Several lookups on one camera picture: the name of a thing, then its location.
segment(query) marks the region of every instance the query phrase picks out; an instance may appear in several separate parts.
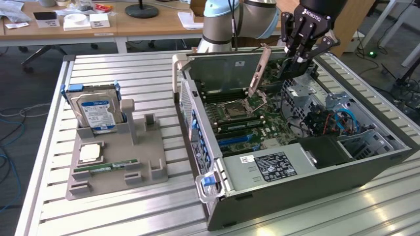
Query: gray carpet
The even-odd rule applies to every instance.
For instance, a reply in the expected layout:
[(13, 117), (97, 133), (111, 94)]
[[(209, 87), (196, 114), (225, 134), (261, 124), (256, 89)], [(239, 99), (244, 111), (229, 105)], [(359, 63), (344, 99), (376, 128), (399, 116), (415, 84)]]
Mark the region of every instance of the gray carpet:
[[(373, 15), (373, 17), (365, 19), (361, 25), (363, 33), (368, 32), (377, 19), (377, 16), (379, 15), (376, 14)], [(379, 32), (375, 35), (376, 39), (380, 38), (389, 24), (391, 22), (385, 22), (385, 24), (383, 24)], [(367, 46), (367, 51), (376, 47), (375, 38), (372, 39), (371, 44)], [(384, 63), (391, 70), (404, 71), (400, 63), (419, 44), (419, 39), (420, 37), (417, 34), (404, 28), (400, 28), (397, 35), (393, 37), (387, 46), (388, 55), (385, 56), (379, 53), (375, 61), (377, 61), (377, 63)], [(188, 46), (197, 46), (199, 44), (199, 40), (195, 39), (185, 41)], [(147, 43), (148, 42), (132, 44), (132, 49), (129, 50), (129, 52), (167, 51), (175, 50), (176, 48), (183, 49), (179, 40), (177, 47), (175, 46), (173, 40), (156, 41), (155, 49), (148, 48)], [(29, 53), (32, 53), (40, 47), (28, 48)], [(68, 54), (73, 55), (117, 53), (117, 48), (113, 43), (99, 43), (99, 50), (91, 49), (89, 44), (65, 45), (63, 46), (63, 49), (67, 51)], [(25, 74), (21, 71), (20, 62), (25, 59), (29, 53), (21, 53), (17, 50), (17, 47), (11, 47), (7, 54), (0, 57), (0, 110), (15, 107), (24, 108), (35, 104), (47, 103), (51, 101), (63, 57), (59, 52), (49, 51), (36, 61), (31, 63), (31, 66), (35, 69), (33, 74)], [(345, 54), (341, 57), (341, 60), (356, 73), (375, 66), (373, 63), (360, 59), (352, 53)], [(369, 83), (385, 89), (392, 84), (392, 78), (389, 75), (383, 75), (380, 73), (380, 70), (380, 68), (371, 70), (364, 73), (363, 76)], [(413, 78), (420, 78), (419, 75), (420, 68), (417, 68)], [(36, 109), (35, 113), (41, 113), (45, 110), (47, 107), (44, 107), (43, 109)], [(8, 156), (12, 158), (16, 164), (16, 169), (21, 181), (23, 196), (25, 194), (25, 189), (29, 183), (33, 162), (43, 136), (45, 119), (47, 116), (39, 118), (27, 118), (24, 135), (16, 142), (13, 142), (13, 144), (8, 145), (4, 148)], [(13, 117), (8, 120), (20, 121), (21, 117)], [(12, 125), (0, 122), (0, 138), (9, 132), (11, 129), (13, 129), (13, 127), (15, 124)], [(5, 170), (7, 168), (0, 169), (0, 178), (4, 176)], [(16, 180), (11, 173), (5, 182), (0, 185), (0, 206), (5, 205), (13, 199), (16, 191)], [(19, 205), (21, 204), (23, 197), (17, 202), (15, 202), (16, 208), (8, 209), (0, 213), (0, 236), (13, 235), (20, 214)]]

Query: slotted aluminum table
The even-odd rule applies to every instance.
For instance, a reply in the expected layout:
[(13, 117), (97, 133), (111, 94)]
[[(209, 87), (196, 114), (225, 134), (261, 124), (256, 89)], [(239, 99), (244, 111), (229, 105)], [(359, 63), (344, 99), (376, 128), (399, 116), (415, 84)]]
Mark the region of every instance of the slotted aluminum table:
[[(181, 52), (187, 51), (77, 56), (63, 62), (16, 235), (420, 235), (419, 153), (357, 189), (207, 231), (171, 92), (171, 58)], [(323, 58), (420, 143), (412, 121), (335, 57)], [(319, 79), (332, 92), (341, 91), (325, 71)], [(76, 119), (59, 88), (63, 83), (99, 85), (115, 80), (123, 98), (136, 102), (135, 116), (153, 112), (160, 119), (169, 180), (67, 201)]]

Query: white table leg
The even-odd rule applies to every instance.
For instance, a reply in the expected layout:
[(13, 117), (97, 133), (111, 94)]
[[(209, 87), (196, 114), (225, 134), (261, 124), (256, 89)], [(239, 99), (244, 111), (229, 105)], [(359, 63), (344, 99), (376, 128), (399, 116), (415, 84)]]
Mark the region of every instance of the white table leg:
[(409, 6), (407, 11), (403, 13), (403, 15), (400, 16), (399, 21), (395, 23), (393, 27), (391, 28), (389, 32), (387, 33), (385, 37), (383, 38), (383, 40), (380, 41), (380, 46), (385, 47), (387, 43), (389, 42), (391, 38), (393, 37), (396, 31), (399, 30), (399, 28), (401, 27), (401, 24), (405, 22), (408, 16), (411, 15), (411, 13), (413, 12), (413, 9), (416, 7), (415, 6)]
[(387, 16), (388, 16), (391, 10), (393, 9), (396, 3), (397, 3), (397, 0), (391, 0), (391, 1), (389, 1), (385, 10), (383, 11), (381, 15), (379, 16), (379, 19), (377, 19), (377, 21), (375, 22), (375, 25), (372, 26), (372, 28), (371, 28), (371, 30), (369, 30), (369, 32), (368, 32), (368, 34), (367, 34), (367, 36), (365, 36), (365, 38), (364, 38), (364, 40), (363, 40), (363, 42), (361, 42), (363, 47), (367, 46), (367, 44), (368, 44), (371, 38), (373, 37), (373, 34), (376, 33), (376, 31), (377, 31), (380, 25), (383, 24), (383, 22), (384, 22), (384, 20), (385, 20), (385, 18), (387, 18)]
[(117, 44), (119, 53), (127, 53), (127, 37), (116, 37), (115, 41)]
[(415, 59), (420, 56), (420, 44), (416, 46), (416, 49), (413, 50), (413, 52), (408, 55), (408, 57), (405, 58), (405, 60), (401, 63), (401, 66), (404, 67), (409, 67), (411, 64), (413, 63)]

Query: circuit board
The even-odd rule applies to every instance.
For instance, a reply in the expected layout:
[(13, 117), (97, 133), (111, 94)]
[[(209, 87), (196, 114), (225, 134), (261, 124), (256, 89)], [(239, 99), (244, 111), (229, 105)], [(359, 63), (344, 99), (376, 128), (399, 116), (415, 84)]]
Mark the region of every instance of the circuit board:
[(296, 139), (269, 97), (259, 91), (244, 99), (205, 104), (224, 157), (280, 147)]

